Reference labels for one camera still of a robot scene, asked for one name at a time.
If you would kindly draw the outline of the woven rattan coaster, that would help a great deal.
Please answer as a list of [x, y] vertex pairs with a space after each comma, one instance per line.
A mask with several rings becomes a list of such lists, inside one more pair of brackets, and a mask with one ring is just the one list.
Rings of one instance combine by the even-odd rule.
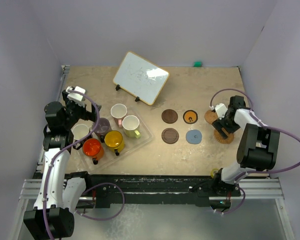
[[227, 131], [225, 132], [227, 138], [223, 138], [221, 134], [215, 129], [214, 130], [214, 138], [216, 139], [217, 142], [221, 144], [230, 144], [234, 140], [234, 134], [233, 133], [228, 133]]

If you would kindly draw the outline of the tan cork coaster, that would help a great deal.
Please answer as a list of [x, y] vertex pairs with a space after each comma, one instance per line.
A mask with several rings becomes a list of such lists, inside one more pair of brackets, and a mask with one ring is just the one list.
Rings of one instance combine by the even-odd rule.
[[212, 124], [214, 121], [218, 120], [218, 115], [212, 110], [208, 110], [204, 114], [204, 119], [207, 123]]

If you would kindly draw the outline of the blue round coaster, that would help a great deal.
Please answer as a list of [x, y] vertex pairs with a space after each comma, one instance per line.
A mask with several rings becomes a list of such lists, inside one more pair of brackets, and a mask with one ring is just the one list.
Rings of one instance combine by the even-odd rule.
[[202, 133], [197, 129], [189, 130], [186, 133], [186, 141], [189, 144], [194, 144], [194, 145], [200, 144], [202, 141]]

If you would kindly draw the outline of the pink cup white inside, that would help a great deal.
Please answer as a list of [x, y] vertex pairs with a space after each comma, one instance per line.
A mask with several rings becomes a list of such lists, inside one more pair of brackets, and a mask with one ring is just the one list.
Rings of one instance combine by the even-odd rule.
[[127, 107], [124, 104], [118, 103], [110, 109], [111, 116], [119, 128], [122, 128], [123, 119], [127, 115]]

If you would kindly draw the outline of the orange black-rimmed coaster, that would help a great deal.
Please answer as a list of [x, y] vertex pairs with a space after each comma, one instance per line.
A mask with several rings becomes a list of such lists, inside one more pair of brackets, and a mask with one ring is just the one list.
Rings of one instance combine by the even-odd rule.
[[187, 110], [183, 114], [183, 120], [187, 124], [194, 124], [198, 120], [198, 114], [194, 110]]

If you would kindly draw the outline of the dark brown wooden coaster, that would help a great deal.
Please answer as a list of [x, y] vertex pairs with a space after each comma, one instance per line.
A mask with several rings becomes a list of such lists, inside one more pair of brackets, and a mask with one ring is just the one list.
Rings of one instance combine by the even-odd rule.
[[178, 114], [173, 109], [166, 109], [161, 114], [162, 120], [167, 124], [175, 123], [178, 119]]

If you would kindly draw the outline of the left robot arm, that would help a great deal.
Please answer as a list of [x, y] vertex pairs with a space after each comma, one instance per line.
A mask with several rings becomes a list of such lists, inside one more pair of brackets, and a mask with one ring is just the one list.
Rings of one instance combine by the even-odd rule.
[[74, 146], [90, 137], [96, 127], [88, 128], [82, 137], [75, 138], [72, 128], [79, 120], [99, 123], [101, 109], [91, 102], [86, 109], [87, 91], [81, 87], [67, 87], [62, 91], [64, 104], [54, 101], [44, 107], [44, 170], [41, 186], [32, 210], [24, 213], [23, 222], [35, 240], [68, 238], [74, 231], [74, 214], [81, 196], [91, 194], [93, 184], [87, 172], [65, 170]]

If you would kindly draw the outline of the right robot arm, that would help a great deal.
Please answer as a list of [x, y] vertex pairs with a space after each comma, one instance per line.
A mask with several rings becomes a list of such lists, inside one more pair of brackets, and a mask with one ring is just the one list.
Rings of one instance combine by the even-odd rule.
[[244, 97], [233, 96], [230, 103], [211, 106], [217, 119], [212, 122], [216, 133], [221, 139], [227, 140], [230, 134], [242, 129], [243, 135], [237, 150], [236, 162], [231, 166], [220, 170], [220, 179], [212, 183], [212, 190], [218, 196], [223, 196], [229, 191], [230, 185], [236, 183], [246, 175], [248, 171], [271, 170], [277, 160], [280, 132], [267, 128], [254, 114], [254, 111], [246, 107]]

